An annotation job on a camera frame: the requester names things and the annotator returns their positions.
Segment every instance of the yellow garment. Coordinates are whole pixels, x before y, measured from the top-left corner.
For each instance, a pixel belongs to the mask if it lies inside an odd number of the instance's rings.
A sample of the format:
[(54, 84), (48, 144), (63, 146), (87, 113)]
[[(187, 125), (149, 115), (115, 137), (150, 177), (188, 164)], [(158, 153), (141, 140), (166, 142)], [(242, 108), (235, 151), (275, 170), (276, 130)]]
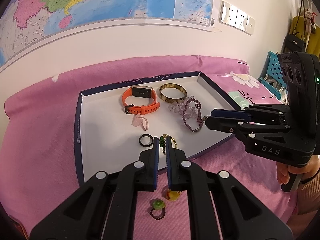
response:
[[(297, 20), (298, 20), (298, 16), (296, 16), (292, 19), (290, 34), (293, 34), (293, 30), (297, 24)], [(299, 33), (297, 33), (296, 36), (300, 39), (303, 39), (303, 37), (302, 37), (303, 31), (304, 31), (304, 18), (302, 16), (300, 16), (296, 32), (301, 33), (301, 35)], [(305, 42), (307, 41), (307, 37), (308, 37), (308, 34), (306, 33), (306, 36), (304, 39)], [(316, 33), (310, 34), (310, 39), (309, 39), (309, 43), (308, 43), (308, 47), (307, 47), (306, 52), (309, 54), (314, 54), (317, 57), (320, 56), (320, 28), (318, 26), (316, 27)]]

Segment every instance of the pink map region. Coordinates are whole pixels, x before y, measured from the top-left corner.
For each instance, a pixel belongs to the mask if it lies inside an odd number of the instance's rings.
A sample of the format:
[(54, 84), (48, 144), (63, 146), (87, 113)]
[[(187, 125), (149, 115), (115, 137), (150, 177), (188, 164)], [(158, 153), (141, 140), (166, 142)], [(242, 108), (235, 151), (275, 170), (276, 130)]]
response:
[(45, 3), (40, 0), (19, 0), (18, 8), (13, 15), (18, 27), (26, 28), (27, 20), (36, 15), (44, 5)]
[(60, 29), (66, 28), (66, 27), (70, 24), (71, 19), (72, 19), (72, 15), (68, 15), (68, 16), (64, 17), (64, 18), (59, 22), (59, 28), (60, 28)]

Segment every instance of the map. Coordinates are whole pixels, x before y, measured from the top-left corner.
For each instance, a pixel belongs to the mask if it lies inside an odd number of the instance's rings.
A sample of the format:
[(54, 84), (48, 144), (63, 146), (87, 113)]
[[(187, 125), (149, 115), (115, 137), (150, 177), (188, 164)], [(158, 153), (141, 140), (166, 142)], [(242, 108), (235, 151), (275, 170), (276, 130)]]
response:
[(209, 27), (213, 0), (12, 0), (0, 18), (0, 66), (46, 36), (95, 22), (170, 19)]

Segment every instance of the light switch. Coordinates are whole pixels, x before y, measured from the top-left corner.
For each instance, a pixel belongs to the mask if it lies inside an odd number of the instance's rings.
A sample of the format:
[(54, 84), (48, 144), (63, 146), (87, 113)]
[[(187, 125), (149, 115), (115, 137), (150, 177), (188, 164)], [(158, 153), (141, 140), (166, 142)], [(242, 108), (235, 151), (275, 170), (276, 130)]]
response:
[(245, 28), (245, 32), (252, 35), (254, 31), (254, 27), (256, 25), (256, 21), (252, 17), (248, 17), (247, 26)]
[(248, 17), (249, 16), (244, 11), (238, 9), (235, 27), (242, 30), (242, 31), (245, 31), (245, 28), (247, 26)]
[(220, 21), (234, 27), (236, 25), (237, 12), (238, 8), (236, 6), (223, 1)]

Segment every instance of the person's arm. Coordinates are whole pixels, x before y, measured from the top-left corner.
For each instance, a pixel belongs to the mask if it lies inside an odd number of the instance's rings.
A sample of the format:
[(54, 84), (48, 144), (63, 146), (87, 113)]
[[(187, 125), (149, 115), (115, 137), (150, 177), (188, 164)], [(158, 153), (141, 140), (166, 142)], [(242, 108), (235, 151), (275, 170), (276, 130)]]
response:
[(292, 215), (287, 225), (294, 237), (298, 237), (311, 222), (320, 208), (320, 159), (313, 155), (303, 168), (295, 168), (277, 163), (277, 180), (279, 184), (289, 181), (288, 171), (293, 174), (304, 174), (298, 187), (298, 214)]

